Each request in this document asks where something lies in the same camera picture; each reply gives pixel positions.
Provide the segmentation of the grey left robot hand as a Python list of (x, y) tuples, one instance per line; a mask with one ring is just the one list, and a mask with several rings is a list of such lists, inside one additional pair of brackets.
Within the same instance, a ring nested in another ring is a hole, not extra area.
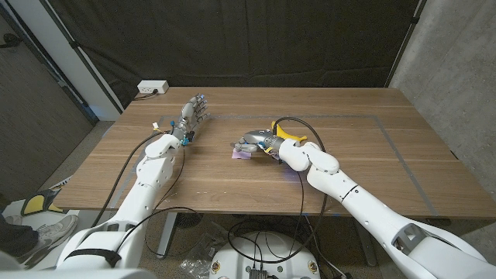
[(178, 121), (172, 125), (171, 135), (175, 136), (181, 145), (188, 145), (193, 141), (200, 124), (210, 116), (207, 109), (204, 95), (197, 94), (192, 97), (181, 109)]

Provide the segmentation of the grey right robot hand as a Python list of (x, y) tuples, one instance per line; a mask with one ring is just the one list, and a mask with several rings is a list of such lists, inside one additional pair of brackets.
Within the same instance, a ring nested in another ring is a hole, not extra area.
[(284, 139), (274, 135), (269, 129), (254, 130), (245, 133), (237, 142), (231, 143), (236, 152), (256, 153), (263, 151), (271, 156), (278, 156)]

